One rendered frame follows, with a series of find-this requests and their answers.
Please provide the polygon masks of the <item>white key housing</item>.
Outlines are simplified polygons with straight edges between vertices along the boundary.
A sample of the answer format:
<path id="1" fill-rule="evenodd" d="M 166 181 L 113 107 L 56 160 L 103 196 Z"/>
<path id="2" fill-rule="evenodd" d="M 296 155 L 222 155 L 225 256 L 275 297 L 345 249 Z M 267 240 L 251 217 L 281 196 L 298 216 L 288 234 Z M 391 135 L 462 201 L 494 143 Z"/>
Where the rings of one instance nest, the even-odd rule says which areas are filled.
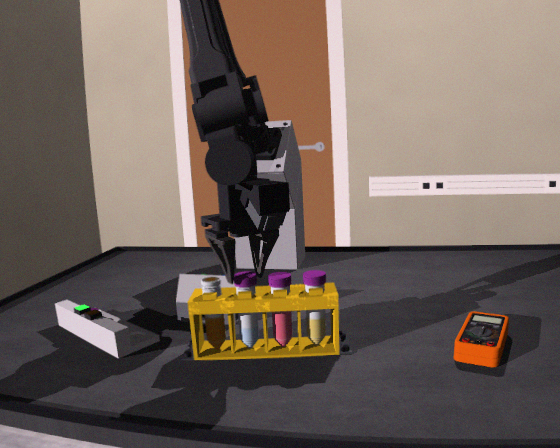
<path id="1" fill-rule="evenodd" d="M 188 300 L 192 295 L 193 291 L 197 288 L 202 288 L 201 279 L 204 277 L 216 276 L 221 278 L 221 287 L 235 287 L 234 283 L 231 285 L 227 282 L 225 275 L 193 275 L 193 274 L 180 274 L 177 297 L 176 297 L 176 308 L 178 321 L 190 322 L 189 310 L 188 310 Z"/>

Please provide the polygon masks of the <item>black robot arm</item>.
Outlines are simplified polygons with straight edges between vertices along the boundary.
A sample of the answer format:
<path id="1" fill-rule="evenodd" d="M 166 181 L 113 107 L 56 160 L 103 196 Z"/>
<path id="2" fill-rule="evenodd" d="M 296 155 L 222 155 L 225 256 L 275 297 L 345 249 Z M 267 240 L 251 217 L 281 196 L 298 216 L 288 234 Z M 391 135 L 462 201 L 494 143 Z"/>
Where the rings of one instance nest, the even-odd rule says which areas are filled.
<path id="1" fill-rule="evenodd" d="M 257 229 L 279 229 L 290 210 L 289 182 L 247 178 L 257 176 L 257 160 L 276 158 L 281 130 L 264 123 L 269 120 L 256 75 L 246 78 L 237 61 L 219 0 L 179 1 L 192 111 L 201 142 L 208 142 L 205 167 L 217 182 L 220 218 L 251 218 Z"/>

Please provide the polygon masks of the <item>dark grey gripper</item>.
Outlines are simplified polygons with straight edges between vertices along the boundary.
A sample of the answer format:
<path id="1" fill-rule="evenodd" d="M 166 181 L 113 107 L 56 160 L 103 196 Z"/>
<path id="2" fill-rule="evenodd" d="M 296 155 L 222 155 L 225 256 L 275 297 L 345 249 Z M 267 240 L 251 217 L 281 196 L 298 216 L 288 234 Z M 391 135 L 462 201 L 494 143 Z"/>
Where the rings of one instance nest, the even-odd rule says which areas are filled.
<path id="1" fill-rule="evenodd" d="M 229 221 L 220 218 L 219 214 L 201 216 L 201 225 L 204 227 L 212 225 L 212 228 L 205 229 L 205 238 L 220 261 L 230 284 L 234 283 L 236 242 L 234 238 L 228 236 L 229 230 L 230 236 L 235 238 L 249 236 L 255 273 L 257 277 L 262 278 L 267 260 L 279 237 L 279 229 L 264 231 L 257 229 L 251 218 Z M 260 257 L 261 240 L 263 247 Z"/>

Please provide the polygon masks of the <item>dark grey table edge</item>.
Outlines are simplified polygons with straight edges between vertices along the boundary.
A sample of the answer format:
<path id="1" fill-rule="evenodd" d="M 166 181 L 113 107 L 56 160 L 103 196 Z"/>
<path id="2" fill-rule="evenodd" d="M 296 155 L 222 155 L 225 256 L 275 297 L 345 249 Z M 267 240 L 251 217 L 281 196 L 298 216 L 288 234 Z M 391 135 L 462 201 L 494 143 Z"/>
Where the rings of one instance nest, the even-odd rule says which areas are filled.
<path id="1" fill-rule="evenodd" d="M 445 251 L 445 250 L 528 250 L 560 249 L 560 244 L 529 245 L 448 245 L 448 246 L 323 246 L 305 247 L 305 251 Z M 40 281 L 0 300 L 0 307 L 55 280 L 81 269 L 116 251 L 213 251 L 211 247 L 125 247 L 117 246 L 67 270 Z M 455 445 L 409 444 L 307 439 L 236 433 L 151 423 L 83 413 L 0 398 L 0 409 L 68 422 L 129 432 L 258 448 L 560 448 L 560 444 L 541 445 Z"/>

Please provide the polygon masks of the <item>orange digital multimeter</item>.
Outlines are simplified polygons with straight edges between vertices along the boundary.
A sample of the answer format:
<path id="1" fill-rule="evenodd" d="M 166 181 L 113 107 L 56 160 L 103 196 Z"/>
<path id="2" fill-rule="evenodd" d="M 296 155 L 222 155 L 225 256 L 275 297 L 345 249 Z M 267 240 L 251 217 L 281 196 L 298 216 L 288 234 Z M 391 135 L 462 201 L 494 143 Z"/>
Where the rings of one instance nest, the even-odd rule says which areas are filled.
<path id="1" fill-rule="evenodd" d="M 470 312 L 455 340 L 454 360 L 486 367 L 498 367 L 506 338 L 509 317 Z"/>

